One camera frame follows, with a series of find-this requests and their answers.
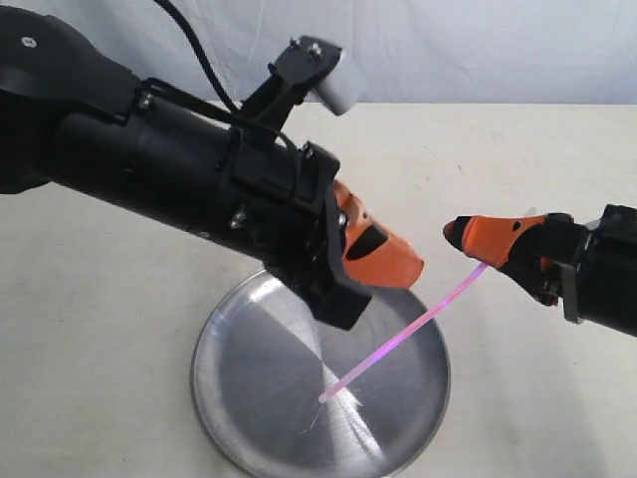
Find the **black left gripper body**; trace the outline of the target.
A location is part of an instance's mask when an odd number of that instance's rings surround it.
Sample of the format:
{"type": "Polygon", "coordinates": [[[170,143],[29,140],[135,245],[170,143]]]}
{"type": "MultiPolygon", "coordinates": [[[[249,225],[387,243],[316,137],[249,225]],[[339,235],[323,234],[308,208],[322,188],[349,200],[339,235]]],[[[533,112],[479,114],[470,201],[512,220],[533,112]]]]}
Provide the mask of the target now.
{"type": "Polygon", "coordinates": [[[321,146],[257,144],[237,127],[213,195],[221,244],[260,260],[318,321],[349,331],[371,300],[347,277],[344,226],[333,190],[340,163],[321,146]]]}

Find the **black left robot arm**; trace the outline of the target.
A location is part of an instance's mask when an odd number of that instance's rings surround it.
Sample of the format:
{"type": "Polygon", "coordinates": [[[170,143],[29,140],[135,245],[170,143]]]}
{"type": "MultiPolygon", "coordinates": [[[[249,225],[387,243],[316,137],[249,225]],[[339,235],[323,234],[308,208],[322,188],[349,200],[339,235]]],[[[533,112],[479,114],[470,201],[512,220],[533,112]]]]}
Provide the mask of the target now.
{"type": "Polygon", "coordinates": [[[336,175],[336,157],[282,131],[315,94],[359,98],[344,49],[293,39],[240,106],[142,79],[51,15],[1,10],[1,190],[55,182],[259,260],[342,330],[375,288],[408,289],[424,263],[336,175]]]}

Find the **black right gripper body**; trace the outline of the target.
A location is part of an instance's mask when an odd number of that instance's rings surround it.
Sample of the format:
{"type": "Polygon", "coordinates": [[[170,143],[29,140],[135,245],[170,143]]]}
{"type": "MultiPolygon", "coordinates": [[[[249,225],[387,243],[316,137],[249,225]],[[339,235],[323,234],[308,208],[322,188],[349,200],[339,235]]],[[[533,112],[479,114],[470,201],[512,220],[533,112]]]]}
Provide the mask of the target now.
{"type": "Polygon", "coordinates": [[[546,307],[562,305],[567,321],[582,323],[577,272],[591,233],[566,213],[545,214],[535,224],[519,227],[517,232],[519,237],[500,272],[538,303],[546,307]]]}

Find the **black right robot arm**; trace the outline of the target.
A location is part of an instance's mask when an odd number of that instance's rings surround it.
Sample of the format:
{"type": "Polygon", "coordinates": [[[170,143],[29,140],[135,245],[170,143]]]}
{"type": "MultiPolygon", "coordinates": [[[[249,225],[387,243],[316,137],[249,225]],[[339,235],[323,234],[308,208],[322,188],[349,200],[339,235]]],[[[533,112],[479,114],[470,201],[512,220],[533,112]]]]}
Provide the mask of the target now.
{"type": "Polygon", "coordinates": [[[513,280],[571,323],[636,336],[636,210],[608,204],[581,224],[563,212],[529,217],[458,216],[449,244],[513,280]]]}

